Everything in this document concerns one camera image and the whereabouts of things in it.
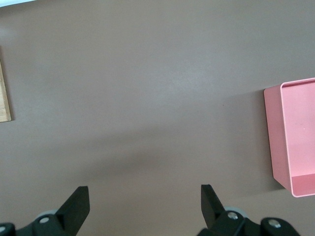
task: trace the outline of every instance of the pink container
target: pink container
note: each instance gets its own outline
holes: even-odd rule
[[[315,195],[315,78],[264,91],[274,178],[294,197]]]

